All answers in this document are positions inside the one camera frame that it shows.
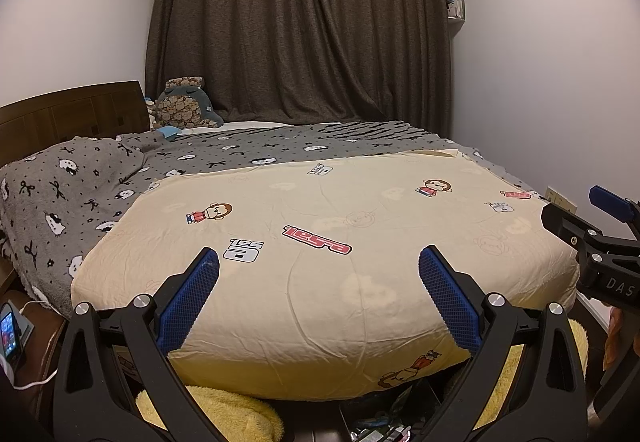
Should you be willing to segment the right hand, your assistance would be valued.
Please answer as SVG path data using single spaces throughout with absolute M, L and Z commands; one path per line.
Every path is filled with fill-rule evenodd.
M 625 313 L 622 309 L 612 306 L 608 320 L 608 338 L 604 344 L 603 369 L 608 370 L 618 358 L 622 337 L 620 332 L 624 326 Z

